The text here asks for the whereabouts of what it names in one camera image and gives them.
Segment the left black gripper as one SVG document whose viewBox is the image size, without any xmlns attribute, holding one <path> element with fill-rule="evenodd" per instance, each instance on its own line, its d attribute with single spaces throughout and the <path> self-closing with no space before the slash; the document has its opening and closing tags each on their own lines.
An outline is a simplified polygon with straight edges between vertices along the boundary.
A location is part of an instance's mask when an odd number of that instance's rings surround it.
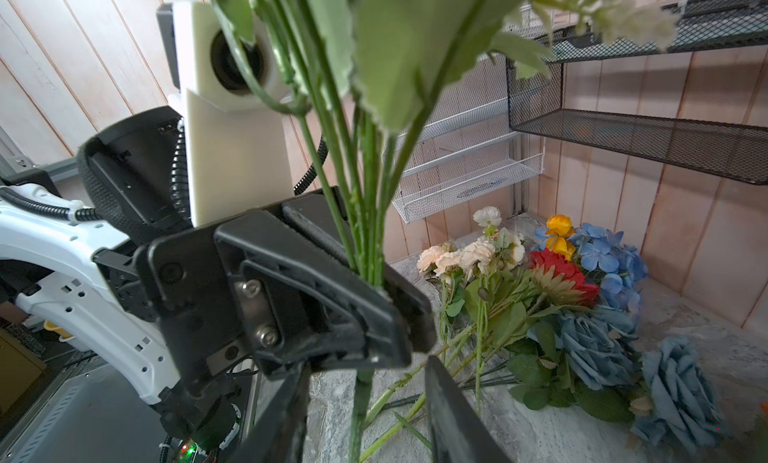
<svg viewBox="0 0 768 463">
<path fill-rule="evenodd" d="M 132 246 L 127 261 L 105 250 L 96 265 L 125 311 L 159 326 L 191 392 L 244 355 L 261 369 L 378 369 L 432 350 L 430 300 L 387 263 L 388 294 L 349 269 L 321 190 L 282 203 L 281 215 L 194 228 L 179 121 L 168 106 L 133 115 L 83 144 L 77 162 L 88 216 Z"/>
</svg>

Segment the red gerbera flower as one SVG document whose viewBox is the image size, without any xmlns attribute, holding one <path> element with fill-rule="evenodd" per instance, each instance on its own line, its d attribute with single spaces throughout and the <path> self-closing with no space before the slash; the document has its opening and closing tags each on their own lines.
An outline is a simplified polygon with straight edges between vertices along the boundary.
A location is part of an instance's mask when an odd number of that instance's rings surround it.
<svg viewBox="0 0 768 463">
<path fill-rule="evenodd" d="M 532 251 L 529 255 L 532 280 L 558 306 L 597 305 L 600 287 L 589 283 L 580 267 L 564 255 L 550 249 Z"/>
</svg>

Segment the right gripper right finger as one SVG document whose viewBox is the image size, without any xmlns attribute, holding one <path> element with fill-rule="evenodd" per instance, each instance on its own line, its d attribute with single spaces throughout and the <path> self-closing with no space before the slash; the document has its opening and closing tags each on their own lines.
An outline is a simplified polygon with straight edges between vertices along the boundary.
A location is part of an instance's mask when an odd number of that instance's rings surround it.
<svg viewBox="0 0 768 463">
<path fill-rule="evenodd" d="M 426 361 L 425 393 L 434 462 L 511 462 L 433 355 Z"/>
</svg>

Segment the lilac white flower bunch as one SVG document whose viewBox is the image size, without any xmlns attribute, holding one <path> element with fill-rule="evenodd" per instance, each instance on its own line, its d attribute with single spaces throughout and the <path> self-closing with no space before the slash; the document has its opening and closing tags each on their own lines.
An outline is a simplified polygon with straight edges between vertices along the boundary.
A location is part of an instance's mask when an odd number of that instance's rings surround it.
<svg viewBox="0 0 768 463">
<path fill-rule="evenodd" d="M 606 40 L 668 47 L 677 16 L 635 0 L 210 0 L 247 87 L 319 120 L 337 174 L 330 204 L 349 266 L 383 288 L 385 214 L 444 88 L 481 55 L 547 74 L 543 44 L 509 33 L 524 6 L 574 14 Z"/>
</svg>

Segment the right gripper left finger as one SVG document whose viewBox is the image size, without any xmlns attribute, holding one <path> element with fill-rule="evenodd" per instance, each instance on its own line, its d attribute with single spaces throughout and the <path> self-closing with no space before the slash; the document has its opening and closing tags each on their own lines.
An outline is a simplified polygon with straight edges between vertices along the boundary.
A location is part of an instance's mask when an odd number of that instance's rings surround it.
<svg viewBox="0 0 768 463">
<path fill-rule="evenodd" d="M 302 461 L 311 374 L 305 363 L 288 373 L 231 462 Z"/>
</svg>

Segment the dusty blue rose bunch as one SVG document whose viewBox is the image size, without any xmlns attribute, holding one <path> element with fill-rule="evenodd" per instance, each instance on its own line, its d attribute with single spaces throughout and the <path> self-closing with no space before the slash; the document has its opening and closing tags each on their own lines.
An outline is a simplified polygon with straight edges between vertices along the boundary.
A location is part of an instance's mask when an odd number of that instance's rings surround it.
<svg viewBox="0 0 768 463">
<path fill-rule="evenodd" d="M 650 351 L 634 348 L 637 324 L 626 312 L 598 306 L 555 314 L 556 342 L 575 378 L 574 395 L 607 397 L 631 422 L 630 432 L 653 446 L 674 440 L 692 455 L 728 436 L 717 392 L 684 337 Z"/>
</svg>

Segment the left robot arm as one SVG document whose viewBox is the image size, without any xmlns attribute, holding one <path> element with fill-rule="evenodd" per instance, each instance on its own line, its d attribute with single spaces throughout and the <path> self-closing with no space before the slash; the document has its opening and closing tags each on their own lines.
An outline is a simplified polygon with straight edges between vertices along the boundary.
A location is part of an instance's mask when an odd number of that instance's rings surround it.
<svg viewBox="0 0 768 463">
<path fill-rule="evenodd" d="M 113 365 L 169 436 L 219 454 L 241 418 L 234 367 L 289 394 L 311 374 L 405 367 L 435 344 L 426 296 L 392 268 L 356 275 L 329 205 L 293 192 L 277 115 L 163 106 L 89 139 L 92 206 L 1 189 L 1 296 Z"/>
</svg>

